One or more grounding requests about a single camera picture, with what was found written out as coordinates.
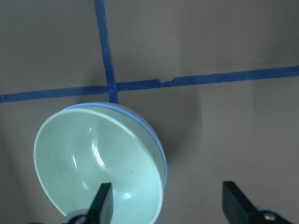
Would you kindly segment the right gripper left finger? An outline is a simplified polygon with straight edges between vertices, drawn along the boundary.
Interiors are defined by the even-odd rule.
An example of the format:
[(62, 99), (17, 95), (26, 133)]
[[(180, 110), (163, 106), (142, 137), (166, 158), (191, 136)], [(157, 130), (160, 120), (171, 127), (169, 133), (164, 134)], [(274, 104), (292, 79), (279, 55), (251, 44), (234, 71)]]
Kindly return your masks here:
[(113, 215), (113, 188), (111, 183), (103, 183), (99, 187), (87, 212), (89, 224), (110, 224)]

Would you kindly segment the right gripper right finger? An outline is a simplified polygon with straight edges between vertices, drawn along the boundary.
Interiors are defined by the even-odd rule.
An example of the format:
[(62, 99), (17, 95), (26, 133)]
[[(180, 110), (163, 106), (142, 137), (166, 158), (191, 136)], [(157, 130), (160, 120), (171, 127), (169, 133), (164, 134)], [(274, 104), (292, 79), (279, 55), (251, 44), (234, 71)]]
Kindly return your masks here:
[(229, 224), (262, 224), (261, 213), (233, 181), (222, 183), (222, 210)]

